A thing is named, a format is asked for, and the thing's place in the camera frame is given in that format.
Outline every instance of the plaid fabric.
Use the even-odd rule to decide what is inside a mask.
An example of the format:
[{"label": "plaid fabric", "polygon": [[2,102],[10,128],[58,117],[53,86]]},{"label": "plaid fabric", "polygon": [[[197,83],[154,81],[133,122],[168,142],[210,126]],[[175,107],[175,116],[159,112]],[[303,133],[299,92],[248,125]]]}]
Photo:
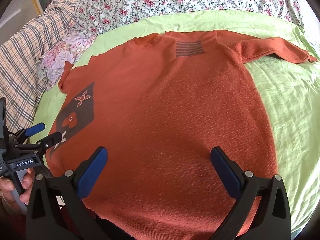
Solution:
[{"label": "plaid fabric", "polygon": [[35,64],[69,33],[76,2],[53,0],[43,14],[0,46],[0,97],[6,97],[9,131],[32,125],[46,88],[46,83],[38,78]]}]

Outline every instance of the sweater's left sleeve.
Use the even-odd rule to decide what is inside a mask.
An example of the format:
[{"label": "sweater's left sleeve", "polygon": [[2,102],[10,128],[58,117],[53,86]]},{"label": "sweater's left sleeve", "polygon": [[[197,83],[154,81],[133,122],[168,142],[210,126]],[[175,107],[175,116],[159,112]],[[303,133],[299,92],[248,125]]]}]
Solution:
[{"label": "sweater's left sleeve", "polygon": [[267,39],[252,37],[252,39],[250,39],[249,37],[250,36],[246,35],[242,41],[238,40],[227,45],[240,56],[243,63],[270,54],[276,54],[280,58],[292,63],[303,63],[307,60],[310,62],[317,61],[317,59],[309,55],[306,50],[300,49],[285,39],[274,37]]}]

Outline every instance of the wrinkled green fabric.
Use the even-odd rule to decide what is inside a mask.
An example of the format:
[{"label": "wrinkled green fabric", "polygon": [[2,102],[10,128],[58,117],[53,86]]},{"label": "wrinkled green fabric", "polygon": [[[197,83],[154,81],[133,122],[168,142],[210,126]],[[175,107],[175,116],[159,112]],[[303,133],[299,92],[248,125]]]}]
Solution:
[{"label": "wrinkled green fabric", "polygon": [[[260,38],[282,37],[318,58],[303,31],[292,23],[256,13],[215,10],[150,17],[114,29],[98,36],[74,67],[86,65],[92,55],[104,53],[134,37],[165,31],[214,29]],[[270,119],[278,169],[286,186],[292,231],[295,231],[310,219],[320,197],[320,64],[292,64],[268,56],[247,63],[246,67]],[[34,123],[44,122],[46,129],[34,136],[33,142],[48,135],[64,100],[65,95],[57,85],[43,95]]]}]

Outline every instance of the ruffled floral fabric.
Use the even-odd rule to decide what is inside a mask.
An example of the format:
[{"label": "ruffled floral fabric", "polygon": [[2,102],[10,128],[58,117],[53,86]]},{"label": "ruffled floral fabric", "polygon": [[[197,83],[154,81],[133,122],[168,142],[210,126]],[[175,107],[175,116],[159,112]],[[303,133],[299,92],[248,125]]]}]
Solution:
[{"label": "ruffled floral fabric", "polygon": [[79,0],[75,21],[78,30],[101,34],[151,16],[216,9],[262,13],[303,27],[297,0]]},{"label": "ruffled floral fabric", "polygon": [[95,38],[96,36],[90,33],[72,30],[42,56],[36,67],[39,78],[47,81],[47,90],[50,90],[60,79],[65,62],[75,63],[92,45]]}]

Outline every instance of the metal screw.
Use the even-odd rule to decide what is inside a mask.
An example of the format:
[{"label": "metal screw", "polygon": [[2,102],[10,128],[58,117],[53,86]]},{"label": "metal screw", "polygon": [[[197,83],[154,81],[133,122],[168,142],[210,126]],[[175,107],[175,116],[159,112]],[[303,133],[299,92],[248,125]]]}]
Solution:
[{"label": "metal screw", "polygon": [[252,171],[246,171],[244,174],[249,178],[253,177],[253,172]]},{"label": "metal screw", "polygon": [[42,174],[39,174],[36,176],[36,180],[41,180],[43,178],[43,175]]},{"label": "metal screw", "polygon": [[275,179],[281,181],[282,178],[281,178],[281,176],[279,174],[276,174],[275,175]]},{"label": "metal screw", "polygon": [[72,171],[72,170],[67,170],[67,171],[64,173],[64,176],[70,177],[70,176],[72,176],[72,174],[73,174],[73,171]]}]

